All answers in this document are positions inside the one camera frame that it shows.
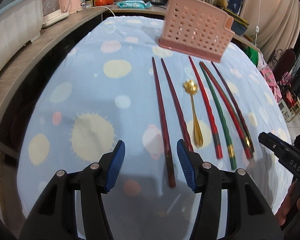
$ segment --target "golden spoon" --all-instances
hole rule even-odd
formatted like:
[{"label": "golden spoon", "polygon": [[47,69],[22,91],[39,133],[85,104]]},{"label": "golden spoon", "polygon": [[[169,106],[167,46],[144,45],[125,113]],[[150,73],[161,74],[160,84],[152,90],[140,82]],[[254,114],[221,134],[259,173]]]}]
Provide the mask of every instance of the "golden spoon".
[{"label": "golden spoon", "polygon": [[194,144],[197,147],[201,147],[203,145],[203,137],[200,130],[199,122],[197,119],[197,115],[195,114],[194,109],[194,100],[193,95],[195,95],[198,91],[198,85],[194,83],[193,80],[186,81],[183,84],[183,87],[185,91],[190,95],[191,97],[191,105],[192,105],[192,113],[193,113],[193,135],[194,135]]}]

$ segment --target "perforated plastic basket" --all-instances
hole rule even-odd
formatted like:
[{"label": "perforated plastic basket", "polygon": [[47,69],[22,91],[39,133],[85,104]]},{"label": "perforated plastic basket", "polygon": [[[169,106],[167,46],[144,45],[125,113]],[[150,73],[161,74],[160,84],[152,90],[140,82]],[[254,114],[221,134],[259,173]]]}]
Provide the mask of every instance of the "perforated plastic basket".
[{"label": "perforated plastic basket", "polygon": [[220,62],[233,18],[201,0],[169,0],[159,46]]}]

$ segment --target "brown fuzzy object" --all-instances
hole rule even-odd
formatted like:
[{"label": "brown fuzzy object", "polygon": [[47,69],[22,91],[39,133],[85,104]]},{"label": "brown fuzzy object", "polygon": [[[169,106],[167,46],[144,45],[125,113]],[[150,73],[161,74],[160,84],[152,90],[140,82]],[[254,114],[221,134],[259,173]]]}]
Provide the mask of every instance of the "brown fuzzy object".
[{"label": "brown fuzzy object", "polygon": [[227,8],[228,0],[218,0],[218,5],[221,6],[222,8]]}]

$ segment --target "basket base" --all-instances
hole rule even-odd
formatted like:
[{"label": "basket base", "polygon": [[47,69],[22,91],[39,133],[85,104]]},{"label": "basket base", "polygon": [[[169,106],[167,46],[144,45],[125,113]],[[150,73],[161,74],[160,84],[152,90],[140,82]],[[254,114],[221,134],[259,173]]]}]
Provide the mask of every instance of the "basket base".
[{"label": "basket base", "polygon": [[216,55],[212,52],[208,51],[202,51],[201,49],[196,48],[190,48],[187,45],[183,45],[174,41],[167,41],[166,39],[163,39],[160,37],[158,41],[159,47],[165,48],[165,49],[171,49],[177,52],[189,54],[191,56],[207,59],[209,61],[213,61],[216,63],[220,63],[222,55]]}]

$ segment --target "tomato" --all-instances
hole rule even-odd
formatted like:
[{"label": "tomato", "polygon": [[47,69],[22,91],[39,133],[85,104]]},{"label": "tomato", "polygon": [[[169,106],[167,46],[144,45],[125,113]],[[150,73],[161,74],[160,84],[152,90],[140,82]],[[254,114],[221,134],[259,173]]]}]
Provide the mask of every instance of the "tomato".
[{"label": "tomato", "polygon": [[107,4],[113,4],[114,3],[114,0],[106,0],[107,1]]},{"label": "tomato", "polygon": [[105,5],[107,5],[107,1],[106,0],[96,0],[94,2],[94,5],[95,6],[105,6]]}]

